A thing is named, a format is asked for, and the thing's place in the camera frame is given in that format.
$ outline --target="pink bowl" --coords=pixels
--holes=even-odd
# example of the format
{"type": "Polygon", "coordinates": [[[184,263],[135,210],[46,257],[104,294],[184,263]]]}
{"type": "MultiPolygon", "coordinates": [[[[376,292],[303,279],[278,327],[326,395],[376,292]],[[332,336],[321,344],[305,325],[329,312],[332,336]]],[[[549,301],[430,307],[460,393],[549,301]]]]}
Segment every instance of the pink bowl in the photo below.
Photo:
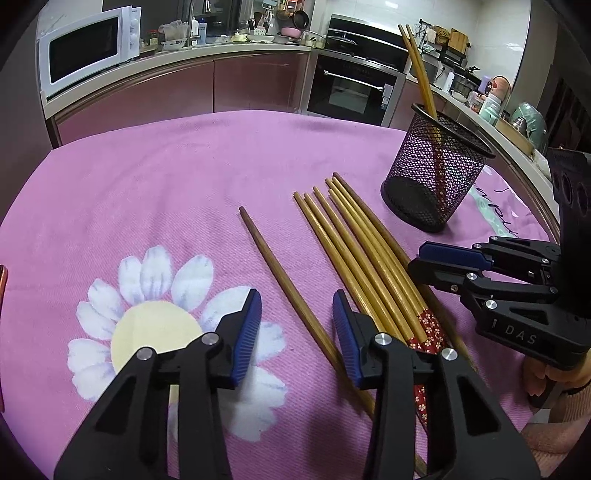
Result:
{"type": "Polygon", "coordinates": [[[283,27],[281,29],[281,35],[291,38],[300,38],[301,31],[299,31],[297,28],[283,27]]]}

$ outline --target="yellow flower center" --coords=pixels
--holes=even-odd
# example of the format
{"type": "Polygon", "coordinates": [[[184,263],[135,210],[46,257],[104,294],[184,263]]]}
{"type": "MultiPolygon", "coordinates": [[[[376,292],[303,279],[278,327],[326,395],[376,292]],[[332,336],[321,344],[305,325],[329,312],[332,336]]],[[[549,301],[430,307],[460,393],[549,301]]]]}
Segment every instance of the yellow flower center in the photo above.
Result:
{"type": "MultiPolygon", "coordinates": [[[[111,340],[111,361],[119,371],[143,346],[158,353],[185,348],[201,336],[197,320],[169,301],[146,301],[131,307],[117,323],[111,340]]],[[[171,389],[171,401],[178,395],[171,389]]]]}

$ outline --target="metal mesh basket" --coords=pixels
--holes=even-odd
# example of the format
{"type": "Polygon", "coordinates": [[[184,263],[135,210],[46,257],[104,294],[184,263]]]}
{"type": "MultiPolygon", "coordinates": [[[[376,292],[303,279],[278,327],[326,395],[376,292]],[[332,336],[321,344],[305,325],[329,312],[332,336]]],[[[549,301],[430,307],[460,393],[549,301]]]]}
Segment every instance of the metal mesh basket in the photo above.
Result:
{"type": "Polygon", "coordinates": [[[388,177],[382,198],[400,219],[429,233],[443,230],[491,149],[456,121],[433,119],[420,105],[388,177]]]}

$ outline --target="human hand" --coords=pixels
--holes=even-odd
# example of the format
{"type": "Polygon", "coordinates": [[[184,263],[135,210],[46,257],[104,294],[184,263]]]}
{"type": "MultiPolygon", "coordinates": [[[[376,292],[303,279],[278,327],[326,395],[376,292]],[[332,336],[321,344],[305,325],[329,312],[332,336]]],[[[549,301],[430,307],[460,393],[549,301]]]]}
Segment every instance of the human hand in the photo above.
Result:
{"type": "Polygon", "coordinates": [[[584,387],[591,380],[591,353],[584,361],[568,372],[546,365],[534,358],[525,357],[523,362],[523,384],[529,395],[540,396],[546,389],[547,378],[563,383],[565,389],[584,387]]]}

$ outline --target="daisy print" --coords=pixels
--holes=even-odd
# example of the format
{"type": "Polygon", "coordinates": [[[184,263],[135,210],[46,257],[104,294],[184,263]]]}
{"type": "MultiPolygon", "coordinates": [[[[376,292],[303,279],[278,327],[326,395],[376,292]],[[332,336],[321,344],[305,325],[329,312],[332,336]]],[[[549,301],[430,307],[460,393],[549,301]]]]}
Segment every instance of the daisy print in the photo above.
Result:
{"type": "MultiPolygon", "coordinates": [[[[97,278],[81,301],[76,317],[88,338],[68,344],[72,383],[85,400],[95,402],[142,346],[158,353],[184,348],[221,318],[242,308],[250,286],[223,290],[209,301],[214,280],[213,262],[196,255],[173,275],[173,262],[161,245],[149,248],[143,261],[121,260],[118,289],[97,278]]],[[[243,440],[257,442],[275,422],[273,409],[283,406],[287,388],[261,366],[285,349],[281,327],[261,321],[251,365],[236,390],[219,390],[222,423],[243,440]]],[[[177,439],[178,387],[171,389],[168,427],[177,439]]]]}

